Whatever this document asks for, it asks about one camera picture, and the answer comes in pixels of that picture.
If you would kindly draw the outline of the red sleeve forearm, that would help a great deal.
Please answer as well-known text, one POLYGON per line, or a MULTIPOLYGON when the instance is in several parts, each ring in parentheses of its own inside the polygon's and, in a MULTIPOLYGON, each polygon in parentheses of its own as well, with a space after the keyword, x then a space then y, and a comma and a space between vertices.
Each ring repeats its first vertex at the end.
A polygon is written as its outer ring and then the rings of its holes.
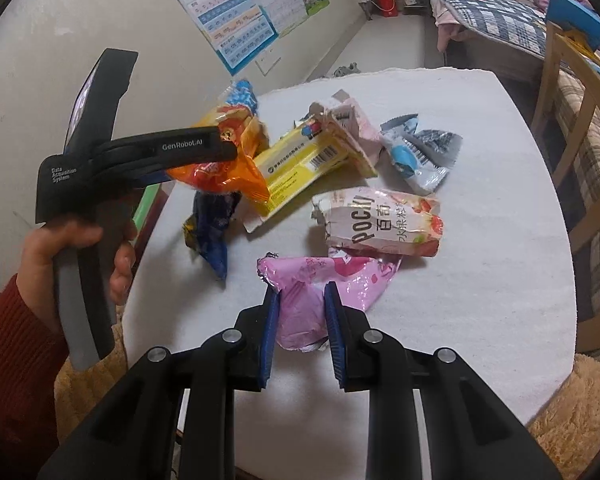
POLYGON ((0 295, 0 479, 34 479, 58 447, 54 383, 67 356, 10 280, 0 295))

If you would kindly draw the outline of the person's left hand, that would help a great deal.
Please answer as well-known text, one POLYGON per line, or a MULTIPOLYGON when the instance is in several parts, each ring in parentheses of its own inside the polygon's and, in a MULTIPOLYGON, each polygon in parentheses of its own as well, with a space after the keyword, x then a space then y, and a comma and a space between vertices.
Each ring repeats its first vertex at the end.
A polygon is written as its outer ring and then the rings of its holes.
MULTIPOLYGON (((32 231, 24 241, 16 284, 23 302, 55 334, 61 332, 61 326, 54 295, 54 257, 65 248, 91 247, 103 235, 101 226, 65 216, 32 231)), ((109 279, 109 295, 117 306, 125 304, 129 297, 136 260, 131 242, 136 236, 134 223, 126 222, 109 279)))

